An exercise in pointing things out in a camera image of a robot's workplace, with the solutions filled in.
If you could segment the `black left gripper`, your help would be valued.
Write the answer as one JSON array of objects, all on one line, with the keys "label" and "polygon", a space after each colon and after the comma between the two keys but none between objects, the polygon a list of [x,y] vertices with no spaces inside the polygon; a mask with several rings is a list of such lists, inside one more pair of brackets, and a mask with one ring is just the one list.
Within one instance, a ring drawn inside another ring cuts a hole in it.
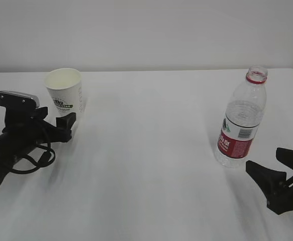
[{"label": "black left gripper", "polygon": [[5,128],[0,136],[2,148],[28,148],[39,144],[67,143],[72,137],[76,113],[56,118],[56,126],[44,121],[48,107],[34,110],[32,116],[18,115],[5,118]]}]

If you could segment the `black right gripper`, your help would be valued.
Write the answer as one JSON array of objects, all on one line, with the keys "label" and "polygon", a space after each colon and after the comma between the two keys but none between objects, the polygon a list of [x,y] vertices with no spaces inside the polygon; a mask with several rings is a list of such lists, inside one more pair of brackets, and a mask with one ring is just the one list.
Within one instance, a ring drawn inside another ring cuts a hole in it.
[{"label": "black right gripper", "polygon": [[[293,170],[293,150],[277,148],[276,159]],[[276,214],[293,211],[293,176],[286,180],[286,172],[271,170],[253,161],[247,161],[245,168],[267,198],[267,208]]]}]

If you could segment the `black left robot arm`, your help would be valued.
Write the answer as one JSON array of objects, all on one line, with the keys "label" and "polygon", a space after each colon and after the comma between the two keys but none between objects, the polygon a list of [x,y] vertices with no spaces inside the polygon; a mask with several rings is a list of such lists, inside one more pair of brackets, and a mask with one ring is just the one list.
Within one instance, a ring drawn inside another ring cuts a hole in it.
[{"label": "black left robot arm", "polygon": [[0,185],[9,173],[27,175],[54,163],[53,143],[67,143],[72,138],[76,113],[45,121],[47,107],[31,111],[6,110],[5,128],[0,135]]}]

